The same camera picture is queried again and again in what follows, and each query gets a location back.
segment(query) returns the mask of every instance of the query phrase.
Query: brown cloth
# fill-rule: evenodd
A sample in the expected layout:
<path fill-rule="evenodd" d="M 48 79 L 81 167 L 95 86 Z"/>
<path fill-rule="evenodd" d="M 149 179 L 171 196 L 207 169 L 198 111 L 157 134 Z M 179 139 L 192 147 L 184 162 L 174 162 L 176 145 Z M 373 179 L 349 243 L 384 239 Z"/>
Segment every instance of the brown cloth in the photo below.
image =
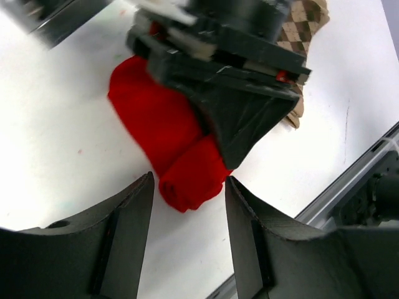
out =
<path fill-rule="evenodd" d="M 295 0 L 277 44 L 307 57 L 312 37 L 329 20 L 326 0 Z M 302 90 L 302 85 L 297 83 L 294 85 L 294 91 L 300 95 L 300 99 L 293 111 L 284 119 L 294 128 L 299 128 L 299 118 L 304 114 Z"/>

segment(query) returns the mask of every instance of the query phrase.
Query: folded red cloth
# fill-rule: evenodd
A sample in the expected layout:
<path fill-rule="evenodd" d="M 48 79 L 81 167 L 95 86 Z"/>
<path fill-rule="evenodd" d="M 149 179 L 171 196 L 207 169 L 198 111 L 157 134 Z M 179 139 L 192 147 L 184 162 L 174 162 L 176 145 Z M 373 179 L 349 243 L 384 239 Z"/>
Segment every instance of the folded red cloth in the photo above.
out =
<path fill-rule="evenodd" d="M 108 98 L 159 175 L 165 201 L 180 212 L 195 210 L 221 191 L 231 171 L 186 97 L 153 81 L 146 64 L 136 56 L 120 64 Z"/>

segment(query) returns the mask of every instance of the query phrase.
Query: checkered cloth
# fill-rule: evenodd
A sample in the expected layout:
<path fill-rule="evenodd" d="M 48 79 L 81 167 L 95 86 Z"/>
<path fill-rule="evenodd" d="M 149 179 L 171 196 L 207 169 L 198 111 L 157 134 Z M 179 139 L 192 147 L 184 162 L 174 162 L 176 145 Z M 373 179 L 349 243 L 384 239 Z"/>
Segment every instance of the checkered cloth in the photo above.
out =
<path fill-rule="evenodd" d="M 277 44 L 287 50 L 307 56 L 309 45 L 315 33 L 329 21 L 326 0 L 295 0 L 291 13 L 284 23 Z M 304 112 L 303 86 L 296 84 L 294 91 L 300 95 L 295 109 L 286 117 L 294 128 L 299 127 L 299 118 Z"/>

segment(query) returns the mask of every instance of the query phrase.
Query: red fabric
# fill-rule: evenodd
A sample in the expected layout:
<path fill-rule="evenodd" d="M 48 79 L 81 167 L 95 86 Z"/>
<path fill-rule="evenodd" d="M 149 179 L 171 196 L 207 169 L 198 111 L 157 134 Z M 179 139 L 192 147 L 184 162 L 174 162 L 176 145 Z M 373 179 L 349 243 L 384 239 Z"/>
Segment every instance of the red fabric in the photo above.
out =
<path fill-rule="evenodd" d="M 160 177 L 165 201 L 180 212 L 196 210 L 221 191 L 231 172 L 185 96 L 154 82 L 146 63 L 134 56 L 120 64 L 108 97 Z"/>

